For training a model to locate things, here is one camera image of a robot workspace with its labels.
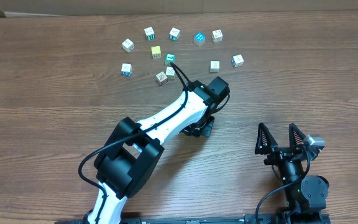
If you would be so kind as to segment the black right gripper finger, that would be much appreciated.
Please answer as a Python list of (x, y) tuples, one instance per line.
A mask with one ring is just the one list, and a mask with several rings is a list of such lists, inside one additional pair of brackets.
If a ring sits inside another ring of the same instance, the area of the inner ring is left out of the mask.
[(302, 144), (306, 135), (300, 131), (300, 129), (295, 125), (295, 123), (289, 124), (289, 143), (290, 147), (299, 146)]
[(257, 133), (255, 154), (267, 155), (275, 152), (278, 144), (264, 123), (259, 123)]

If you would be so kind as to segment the cream turtle wooden block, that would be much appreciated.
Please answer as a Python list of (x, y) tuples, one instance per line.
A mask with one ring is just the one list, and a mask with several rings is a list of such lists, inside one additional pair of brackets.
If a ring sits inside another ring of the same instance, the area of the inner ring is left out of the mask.
[(210, 61), (210, 72), (218, 73), (220, 70), (220, 61)]

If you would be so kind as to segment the yellow S wooden block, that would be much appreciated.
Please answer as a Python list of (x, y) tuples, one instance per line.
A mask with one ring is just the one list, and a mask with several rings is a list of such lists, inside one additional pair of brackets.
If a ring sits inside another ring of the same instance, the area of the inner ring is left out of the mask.
[(165, 74), (166, 74), (168, 79), (170, 79), (170, 80), (175, 79), (175, 71), (174, 71), (174, 69), (172, 67), (167, 67)]

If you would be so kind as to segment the cream block red letter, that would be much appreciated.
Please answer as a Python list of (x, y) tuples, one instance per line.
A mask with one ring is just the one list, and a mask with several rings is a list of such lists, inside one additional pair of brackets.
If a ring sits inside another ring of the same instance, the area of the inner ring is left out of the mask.
[(162, 86), (168, 82), (168, 77), (166, 76), (166, 74), (164, 72), (160, 72), (160, 73), (156, 74), (156, 79), (160, 86)]

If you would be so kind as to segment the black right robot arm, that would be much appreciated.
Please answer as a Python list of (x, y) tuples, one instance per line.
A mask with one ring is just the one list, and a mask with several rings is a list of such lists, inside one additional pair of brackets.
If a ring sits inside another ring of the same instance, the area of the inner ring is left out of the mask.
[(269, 192), (255, 209), (255, 220), (260, 223), (259, 210), (270, 196), (283, 190), (287, 206), (280, 207), (270, 217), (271, 223), (328, 224), (326, 208), (329, 182), (320, 175), (309, 175), (311, 162), (325, 147), (325, 140), (318, 135), (305, 135), (295, 124), (289, 124), (289, 146), (280, 147), (264, 123), (259, 123), (255, 153), (266, 155), (266, 166), (277, 168), (274, 174), (282, 186)]

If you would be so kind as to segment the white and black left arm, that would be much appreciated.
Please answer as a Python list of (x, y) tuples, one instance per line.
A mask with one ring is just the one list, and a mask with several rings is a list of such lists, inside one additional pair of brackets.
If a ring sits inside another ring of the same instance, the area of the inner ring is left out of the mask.
[(99, 194), (83, 223), (120, 223), (127, 199), (149, 180), (163, 145), (179, 133), (208, 137), (213, 114), (224, 107), (229, 93), (228, 83), (220, 77), (209, 85), (188, 82), (180, 97), (159, 113), (138, 122), (121, 120), (105, 145), (93, 154)]

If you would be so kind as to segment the cream umbrella block far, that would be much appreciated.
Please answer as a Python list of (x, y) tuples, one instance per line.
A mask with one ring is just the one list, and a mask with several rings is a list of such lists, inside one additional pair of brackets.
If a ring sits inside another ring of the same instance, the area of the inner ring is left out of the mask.
[(234, 68), (241, 67), (244, 64), (244, 59), (241, 54), (235, 55), (232, 57), (231, 63)]

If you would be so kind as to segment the mint green top block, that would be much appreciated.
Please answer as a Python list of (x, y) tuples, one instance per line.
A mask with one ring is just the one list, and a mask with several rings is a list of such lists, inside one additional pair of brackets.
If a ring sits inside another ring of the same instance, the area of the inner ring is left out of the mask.
[(175, 62), (175, 55), (174, 54), (166, 54), (165, 57), (165, 64), (170, 65), (171, 63)]

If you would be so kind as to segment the blue top wooden block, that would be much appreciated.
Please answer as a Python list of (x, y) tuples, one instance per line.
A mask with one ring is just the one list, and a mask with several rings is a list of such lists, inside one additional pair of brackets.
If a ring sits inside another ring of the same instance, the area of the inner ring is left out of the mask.
[(197, 46), (202, 46), (205, 42), (205, 35), (201, 32), (197, 33), (195, 36), (194, 36), (194, 39), (193, 39), (193, 42), (197, 45)]

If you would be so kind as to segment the yellow top wooden block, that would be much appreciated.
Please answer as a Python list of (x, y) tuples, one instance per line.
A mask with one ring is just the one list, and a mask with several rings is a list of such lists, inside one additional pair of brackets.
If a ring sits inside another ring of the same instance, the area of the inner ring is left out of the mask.
[(151, 47), (151, 53), (153, 59), (160, 58), (162, 56), (161, 48), (159, 45)]

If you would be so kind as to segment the cream block with drawing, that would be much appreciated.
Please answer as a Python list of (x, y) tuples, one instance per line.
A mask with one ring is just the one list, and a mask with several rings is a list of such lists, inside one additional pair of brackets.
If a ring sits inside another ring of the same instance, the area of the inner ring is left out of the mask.
[(214, 30), (212, 32), (212, 38), (213, 38), (213, 42), (216, 43), (216, 42), (220, 42), (223, 40), (223, 33), (220, 29), (218, 30)]

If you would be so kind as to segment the teal letter wooden block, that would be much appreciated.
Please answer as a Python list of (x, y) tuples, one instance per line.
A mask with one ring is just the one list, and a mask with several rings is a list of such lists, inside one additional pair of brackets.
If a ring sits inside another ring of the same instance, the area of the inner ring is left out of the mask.
[(179, 39), (179, 37), (180, 37), (180, 30), (173, 27), (169, 32), (169, 39), (176, 42)]

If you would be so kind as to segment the green H wooden block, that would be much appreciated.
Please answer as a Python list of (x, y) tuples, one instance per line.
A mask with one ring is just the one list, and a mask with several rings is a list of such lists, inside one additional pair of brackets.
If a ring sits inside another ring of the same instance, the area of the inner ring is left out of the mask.
[(147, 27), (144, 29), (145, 36), (147, 40), (154, 40), (155, 39), (155, 32), (152, 27)]

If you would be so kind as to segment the small cream block far left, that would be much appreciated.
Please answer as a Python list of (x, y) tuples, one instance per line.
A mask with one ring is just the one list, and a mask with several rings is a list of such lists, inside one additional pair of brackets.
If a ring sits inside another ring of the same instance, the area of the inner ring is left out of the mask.
[(122, 43), (122, 48), (126, 51), (126, 52), (131, 52), (134, 49), (134, 43), (133, 41), (131, 41), (130, 39), (126, 39), (123, 43)]

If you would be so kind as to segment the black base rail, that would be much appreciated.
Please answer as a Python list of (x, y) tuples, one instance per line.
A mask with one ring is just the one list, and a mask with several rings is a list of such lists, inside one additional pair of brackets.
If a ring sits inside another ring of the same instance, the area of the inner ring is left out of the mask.
[[(295, 218), (295, 221), (279, 221), (275, 215), (259, 215), (260, 224), (274, 224), (274, 223), (298, 223), (298, 224), (330, 224), (329, 215), (322, 214), (319, 217), (307, 218), (300, 220)], [(214, 217), (214, 218), (166, 218), (166, 219), (140, 219), (140, 218), (122, 218), (120, 224), (256, 224), (255, 215), (244, 215), (243, 217)]]

